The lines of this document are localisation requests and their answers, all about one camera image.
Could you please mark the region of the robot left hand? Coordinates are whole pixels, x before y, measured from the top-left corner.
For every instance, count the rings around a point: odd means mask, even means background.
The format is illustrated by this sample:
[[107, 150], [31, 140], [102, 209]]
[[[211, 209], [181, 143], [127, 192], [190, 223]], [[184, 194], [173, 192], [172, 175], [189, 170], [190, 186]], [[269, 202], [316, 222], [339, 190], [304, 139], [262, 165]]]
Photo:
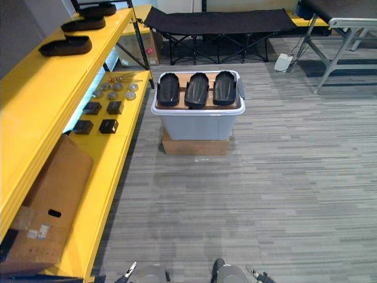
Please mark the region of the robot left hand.
[[119, 277], [116, 281], [114, 281], [115, 283], [127, 283], [130, 276], [132, 275], [132, 273], [134, 272], [135, 268], [137, 266], [137, 262], [133, 262], [128, 268], [127, 270], [125, 271], [125, 273]]

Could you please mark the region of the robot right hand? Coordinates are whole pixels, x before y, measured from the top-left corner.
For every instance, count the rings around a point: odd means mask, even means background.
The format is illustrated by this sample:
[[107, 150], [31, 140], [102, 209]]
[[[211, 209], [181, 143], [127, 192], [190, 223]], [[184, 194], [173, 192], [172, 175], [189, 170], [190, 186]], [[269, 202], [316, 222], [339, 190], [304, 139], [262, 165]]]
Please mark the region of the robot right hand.
[[276, 281], [265, 271], [258, 272], [251, 265], [245, 265], [246, 270], [256, 279], [257, 282], [262, 283], [276, 283]]

